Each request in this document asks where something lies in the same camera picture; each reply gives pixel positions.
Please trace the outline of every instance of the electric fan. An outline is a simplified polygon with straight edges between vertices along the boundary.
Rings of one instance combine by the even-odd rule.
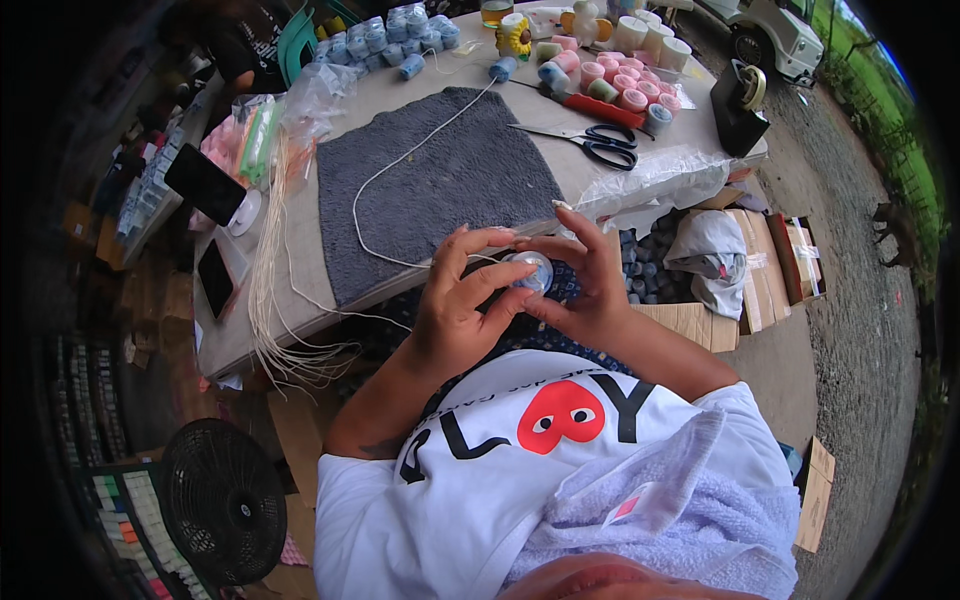
[[[187,423],[163,451],[160,509],[182,556],[208,582],[243,586],[276,566],[287,508],[257,443],[220,419]]]

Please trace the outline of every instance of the pink candle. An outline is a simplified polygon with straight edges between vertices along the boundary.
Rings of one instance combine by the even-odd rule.
[[[634,58],[643,64],[657,64],[657,57],[649,50],[634,50]]]
[[[580,87],[583,90],[595,79],[603,79],[606,70],[597,62],[583,62],[580,64]]]
[[[680,101],[677,100],[677,97],[671,96],[670,94],[661,94],[657,99],[657,104],[669,110],[670,114],[673,116],[680,114],[682,108],[680,106]]]
[[[660,90],[656,85],[651,84],[650,82],[641,81],[636,85],[637,91],[647,97],[647,104],[653,104],[660,97]]]
[[[550,62],[556,62],[565,73],[570,73],[580,66],[580,57],[578,57],[577,53],[573,50],[564,50],[550,59]]]
[[[618,61],[618,62],[620,61],[620,59],[626,59],[626,58],[627,58],[626,55],[624,55],[622,52],[600,52],[600,53],[597,53],[597,58],[599,59],[600,57],[607,57],[608,59],[614,59],[614,60],[616,60],[616,61]]]
[[[618,62],[620,63],[620,66],[629,66],[637,71],[643,70],[643,63],[637,59],[620,59]]]
[[[625,89],[620,93],[617,103],[624,110],[643,112],[647,108],[647,97],[635,89]]]
[[[640,78],[644,82],[650,82],[651,84],[660,83],[660,77],[658,77],[653,71],[640,71]]]
[[[601,64],[604,68],[603,78],[607,80],[608,83],[613,83],[613,76],[616,75],[617,71],[620,70],[620,63],[610,57],[597,57],[597,62]]]
[[[560,44],[564,47],[564,50],[572,50],[573,52],[577,51],[577,38],[570,36],[553,36],[550,38],[555,44]]]
[[[629,66],[620,65],[620,68],[616,70],[617,75],[626,75],[635,82],[640,79],[640,72]]]
[[[674,97],[677,96],[677,88],[671,84],[668,84],[667,82],[660,82],[657,84],[657,87],[660,88],[661,94],[669,94]]]
[[[628,75],[614,75],[613,76],[613,89],[623,93],[625,89],[634,89],[636,88],[636,80]]]

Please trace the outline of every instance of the scissors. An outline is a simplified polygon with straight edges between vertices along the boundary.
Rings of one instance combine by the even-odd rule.
[[[636,148],[636,137],[634,136],[633,132],[619,125],[609,125],[604,123],[601,125],[588,127],[585,130],[552,130],[546,127],[532,127],[529,125],[514,124],[511,124],[510,127],[524,130],[525,132],[553,135],[554,137],[568,139],[574,144],[579,144],[580,147],[584,149],[584,154],[593,160],[601,162],[609,167],[613,167],[614,169],[631,171],[634,167],[636,167],[636,153],[633,152],[633,149]],[[618,132],[627,139],[622,140],[615,137],[609,137],[600,133],[600,131]],[[610,160],[609,158],[597,154],[597,151],[606,154],[622,156],[624,159],[626,159],[626,162]]]

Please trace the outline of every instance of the light blue towel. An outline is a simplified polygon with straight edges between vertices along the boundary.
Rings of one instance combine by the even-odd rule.
[[[748,490],[707,469],[725,419],[704,412],[626,460],[590,461],[567,477],[504,588],[561,556],[612,552],[671,577],[786,600],[797,583],[798,490]],[[636,509],[604,526],[643,484]]]

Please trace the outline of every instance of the dog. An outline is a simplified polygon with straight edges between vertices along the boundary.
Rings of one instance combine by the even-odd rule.
[[[913,217],[910,216],[909,210],[892,203],[878,204],[876,212],[874,212],[874,223],[887,224],[885,228],[876,231],[880,234],[880,237],[874,242],[875,244],[882,242],[891,233],[897,239],[897,255],[888,262],[881,260],[881,265],[884,267],[901,265],[909,269],[917,264],[920,247],[917,243],[917,231],[913,226]]]

